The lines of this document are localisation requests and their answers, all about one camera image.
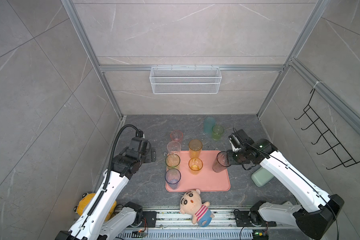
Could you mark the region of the short yellow glass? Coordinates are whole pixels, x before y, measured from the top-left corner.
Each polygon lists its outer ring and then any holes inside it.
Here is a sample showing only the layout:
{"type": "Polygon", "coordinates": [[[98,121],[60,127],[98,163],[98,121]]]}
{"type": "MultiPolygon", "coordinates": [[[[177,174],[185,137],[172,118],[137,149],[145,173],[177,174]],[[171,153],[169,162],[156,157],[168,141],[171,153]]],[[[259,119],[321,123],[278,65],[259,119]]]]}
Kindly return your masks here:
{"type": "Polygon", "coordinates": [[[203,165],[203,161],[199,158],[190,159],[188,163],[190,173],[193,175],[199,174],[203,168],[203,165]]]}

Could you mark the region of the tall green glass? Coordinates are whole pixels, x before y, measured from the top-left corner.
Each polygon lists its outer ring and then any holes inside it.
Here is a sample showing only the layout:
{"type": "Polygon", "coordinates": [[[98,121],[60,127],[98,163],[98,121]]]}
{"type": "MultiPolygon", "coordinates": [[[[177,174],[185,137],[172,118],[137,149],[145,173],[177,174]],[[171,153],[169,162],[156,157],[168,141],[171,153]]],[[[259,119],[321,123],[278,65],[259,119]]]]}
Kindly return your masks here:
{"type": "Polygon", "coordinates": [[[180,163],[181,163],[181,158],[177,154],[169,154],[166,157],[165,163],[166,163],[167,170],[179,169],[180,163]]]}

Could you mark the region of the pink plastic tray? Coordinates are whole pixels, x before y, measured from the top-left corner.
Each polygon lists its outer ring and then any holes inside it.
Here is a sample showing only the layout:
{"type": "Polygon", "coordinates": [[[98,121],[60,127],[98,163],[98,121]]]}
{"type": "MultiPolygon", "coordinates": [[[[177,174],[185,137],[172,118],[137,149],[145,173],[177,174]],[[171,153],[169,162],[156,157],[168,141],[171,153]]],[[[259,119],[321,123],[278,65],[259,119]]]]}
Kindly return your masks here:
{"type": "Polygon", "coordinates": [[[213,171],[213,161],[216,159],[219,151],[201,151],[200,159],[203,167],[197,174],[191,173],[189,168],[189,151],[180,152],[181,179],[176,189],[172,189],[166,183],[168,192],[184,193],[189,190],[199,189],[202,192],[226,192],[231,188],[230,178],[227,170],[216,173],[213,171]]]}

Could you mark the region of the tall blue glass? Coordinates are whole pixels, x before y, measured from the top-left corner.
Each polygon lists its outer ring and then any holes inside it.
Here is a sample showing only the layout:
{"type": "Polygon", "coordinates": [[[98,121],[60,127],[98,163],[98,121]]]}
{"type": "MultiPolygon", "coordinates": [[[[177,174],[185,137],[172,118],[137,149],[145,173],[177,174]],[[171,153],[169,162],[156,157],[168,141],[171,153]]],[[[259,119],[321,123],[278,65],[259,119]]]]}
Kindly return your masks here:
{"type": "Polygon", "coordinates": [[[179,182],[181,180],[181,172],[178,169],[169,169],[166,171],[165,180],[169,187],[173,190],[178,188],[179,182]]]}

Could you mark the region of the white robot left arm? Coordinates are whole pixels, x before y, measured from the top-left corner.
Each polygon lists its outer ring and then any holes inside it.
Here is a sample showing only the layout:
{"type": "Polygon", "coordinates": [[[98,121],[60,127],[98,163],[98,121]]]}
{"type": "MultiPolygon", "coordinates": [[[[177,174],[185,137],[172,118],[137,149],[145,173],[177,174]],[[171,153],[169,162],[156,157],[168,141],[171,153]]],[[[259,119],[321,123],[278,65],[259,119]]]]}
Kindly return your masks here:
{"type": "Polygon", "coordinates": [[[57,240],[113,240],[125,228],[139,227],[143,221],[142,206],[128,202],[114,217],[112,206],[142,163],[156,160],[155,150],[148,140],[132,138],[128,147],[111,156],[106,178],[95,197],[90,201],[79,219],[68,231],[60,231],[57,240]]]}

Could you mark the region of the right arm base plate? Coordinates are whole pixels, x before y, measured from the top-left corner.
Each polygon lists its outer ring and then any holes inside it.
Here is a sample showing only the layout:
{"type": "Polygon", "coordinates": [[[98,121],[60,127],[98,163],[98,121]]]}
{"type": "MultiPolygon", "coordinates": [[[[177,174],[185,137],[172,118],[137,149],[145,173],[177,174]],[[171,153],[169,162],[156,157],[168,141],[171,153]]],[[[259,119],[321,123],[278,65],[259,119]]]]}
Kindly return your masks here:
{"type": "Polygon", "coordinates": [[[276,222],[265,221],[256,211],[234,210],[236,224],[238,227],[276,227],[276,222]]]}

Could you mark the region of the tall yellow glass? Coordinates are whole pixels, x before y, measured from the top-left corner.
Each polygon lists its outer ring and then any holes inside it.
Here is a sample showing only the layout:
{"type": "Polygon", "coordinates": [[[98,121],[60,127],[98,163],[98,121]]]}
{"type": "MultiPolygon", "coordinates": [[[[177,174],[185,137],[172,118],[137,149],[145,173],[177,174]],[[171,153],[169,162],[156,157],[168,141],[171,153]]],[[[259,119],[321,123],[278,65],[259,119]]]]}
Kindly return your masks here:
{"type": "Polygon", "coordinates": [[[201,154],[203,143],[200,140],[193,139],[189,142],[189,155],[190,158],[198,158],[201,154]]]}

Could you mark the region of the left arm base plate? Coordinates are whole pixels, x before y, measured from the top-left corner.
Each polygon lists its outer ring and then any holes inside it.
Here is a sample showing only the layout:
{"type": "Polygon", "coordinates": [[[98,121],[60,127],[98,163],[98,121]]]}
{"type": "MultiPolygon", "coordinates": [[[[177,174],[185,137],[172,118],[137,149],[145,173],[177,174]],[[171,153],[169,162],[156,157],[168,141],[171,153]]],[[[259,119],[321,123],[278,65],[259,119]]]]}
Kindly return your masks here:
{"type": "Polygon", "coordinates": [[[157,222],[157,214],[158,212],[156,211],[143,211],[139,228],[144,228],[145,225],[148,228],[155,228],[157,222]]]}

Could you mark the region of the clear glass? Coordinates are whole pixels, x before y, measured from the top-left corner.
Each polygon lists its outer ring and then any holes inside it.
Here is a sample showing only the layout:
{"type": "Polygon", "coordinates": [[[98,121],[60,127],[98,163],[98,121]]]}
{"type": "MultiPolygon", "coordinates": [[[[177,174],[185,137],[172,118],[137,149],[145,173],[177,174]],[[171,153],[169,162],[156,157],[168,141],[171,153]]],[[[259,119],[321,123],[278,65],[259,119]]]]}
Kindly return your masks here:
{"type": "Polygon", "coordinates": [[[168,154],[179,155],[181,153],[181,143],[177,141],[171,141],[167,144],[168,154]]]}

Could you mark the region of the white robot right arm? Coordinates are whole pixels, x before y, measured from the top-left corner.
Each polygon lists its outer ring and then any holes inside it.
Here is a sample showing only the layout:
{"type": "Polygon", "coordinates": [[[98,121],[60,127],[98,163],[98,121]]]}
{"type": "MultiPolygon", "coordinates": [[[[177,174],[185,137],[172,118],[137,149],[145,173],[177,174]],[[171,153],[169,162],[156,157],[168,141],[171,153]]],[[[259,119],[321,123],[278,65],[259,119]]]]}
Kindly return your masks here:
{"type": "Polygon", "coordinates": [[[232,149],[228,161],[242,166],[260,165],[276,177],[297,199],[298,204],[281,205],[259,201],[250,209],[253,224],[278,222],[298,227],[305,235],[320,240],[333,223],[345,201],[337,194],[330,195],[300,173],[267,139],[252,140],[244,130],[229,135],[232,149]]]}

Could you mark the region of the dark grey glass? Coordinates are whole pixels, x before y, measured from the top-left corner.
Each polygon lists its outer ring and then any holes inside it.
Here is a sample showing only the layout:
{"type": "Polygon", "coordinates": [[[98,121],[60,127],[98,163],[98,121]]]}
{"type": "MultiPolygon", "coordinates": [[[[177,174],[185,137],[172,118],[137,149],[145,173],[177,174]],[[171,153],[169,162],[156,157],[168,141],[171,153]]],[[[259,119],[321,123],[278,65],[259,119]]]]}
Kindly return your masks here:
{"type": "Polygon", "coordinates": [[[231,164],[229,163],[228,152],[221,151],[217,154],[216,159],[213,162],[212,169],[215,173],[220,173],[230,166],[231,164]]]}

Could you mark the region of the short pink glass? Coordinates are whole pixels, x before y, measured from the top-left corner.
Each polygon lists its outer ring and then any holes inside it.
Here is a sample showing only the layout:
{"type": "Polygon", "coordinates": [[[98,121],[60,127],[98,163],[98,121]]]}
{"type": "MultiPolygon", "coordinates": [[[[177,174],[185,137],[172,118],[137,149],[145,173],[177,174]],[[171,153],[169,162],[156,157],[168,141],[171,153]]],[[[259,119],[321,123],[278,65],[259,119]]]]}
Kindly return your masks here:
{"type": "Polygon", "coordinates": [[[181,143],[183,141],[184,134],[180,130],[174,130],[170,133],[170,138],[172,141],[181,143]]]}

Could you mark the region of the teal dimpled glass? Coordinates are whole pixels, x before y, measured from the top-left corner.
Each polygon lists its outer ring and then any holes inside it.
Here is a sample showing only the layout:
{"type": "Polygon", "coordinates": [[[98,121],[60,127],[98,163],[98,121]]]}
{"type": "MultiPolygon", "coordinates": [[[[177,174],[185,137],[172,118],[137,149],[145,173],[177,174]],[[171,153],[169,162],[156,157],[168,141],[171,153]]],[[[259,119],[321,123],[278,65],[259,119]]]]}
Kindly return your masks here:
{"type": "Polygon", "coordinates": [[[211,134],[213,132],[213,127],[215,126],[216,124],[216,120],[214,117],[212,116],[207,116],[205,119],[204,119],[204,133],[205,134],[211,134]]]}

